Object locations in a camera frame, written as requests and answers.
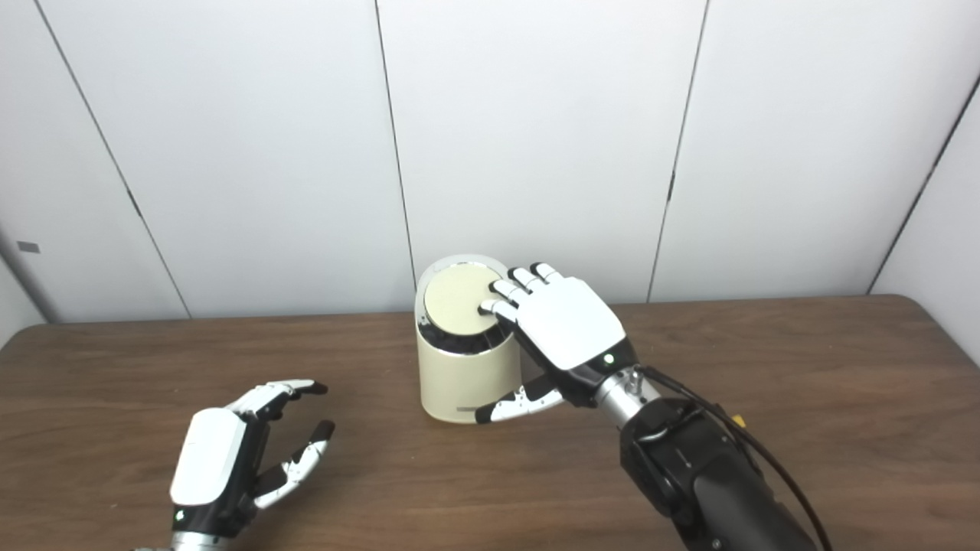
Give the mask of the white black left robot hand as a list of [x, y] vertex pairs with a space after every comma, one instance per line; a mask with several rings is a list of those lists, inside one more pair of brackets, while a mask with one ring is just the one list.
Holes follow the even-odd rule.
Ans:
[[315, 380], [269, 381], [192, 416], [169, 488], [172, 550], [225, 550], [260, 510], [296, 491], [321, 463], [335, 425], [323, 419], [307, 443], [260, 471], [270, 423], [289, 402], [326, 393]]

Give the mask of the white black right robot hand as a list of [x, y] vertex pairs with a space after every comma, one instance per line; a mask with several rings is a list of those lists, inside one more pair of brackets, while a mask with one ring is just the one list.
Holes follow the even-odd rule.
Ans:
[[494, 295], [477, 311], [510, 332], [542, 374], [477, 408], [479, 425], [539, 414], [561, 403], [599, 409], [606, 381], [639, 363], [622, 321], [582, 279], [536, 262], [527, 269], [515, 266], [488, 289]]

